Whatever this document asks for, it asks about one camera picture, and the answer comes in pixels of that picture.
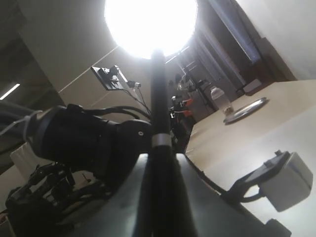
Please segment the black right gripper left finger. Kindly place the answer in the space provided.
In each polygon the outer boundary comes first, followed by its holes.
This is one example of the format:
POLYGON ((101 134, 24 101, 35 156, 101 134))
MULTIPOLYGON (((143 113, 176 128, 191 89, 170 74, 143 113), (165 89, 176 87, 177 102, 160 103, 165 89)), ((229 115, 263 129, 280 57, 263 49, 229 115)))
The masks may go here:
POLYGON ((118 192, 75 237, 151 237, 151 175, 147 154, 141 154, 118 192))

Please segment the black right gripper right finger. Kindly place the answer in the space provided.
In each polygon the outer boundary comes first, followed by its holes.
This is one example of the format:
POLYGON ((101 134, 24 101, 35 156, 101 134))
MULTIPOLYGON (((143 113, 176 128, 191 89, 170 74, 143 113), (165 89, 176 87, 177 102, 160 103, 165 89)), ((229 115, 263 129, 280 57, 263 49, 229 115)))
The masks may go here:
POLYGON ((230 206, 198 175, 184 154, 177 153, 178 193, 182 214, 176 237, 289 237, 276 219, 261 222, 243 206, 230 206))

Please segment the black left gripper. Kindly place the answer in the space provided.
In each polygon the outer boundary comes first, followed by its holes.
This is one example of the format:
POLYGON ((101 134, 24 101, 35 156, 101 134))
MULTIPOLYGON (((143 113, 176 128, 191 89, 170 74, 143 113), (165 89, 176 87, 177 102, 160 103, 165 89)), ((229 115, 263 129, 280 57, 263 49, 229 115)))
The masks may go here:
POLYGON ((69 215, 111 195, 100 180, 76 188, 72 169, 56 162, 38 165, 26 184, 9 193, 5 206, 15 236, 63 237, 76 226, 64 221, 69 215))

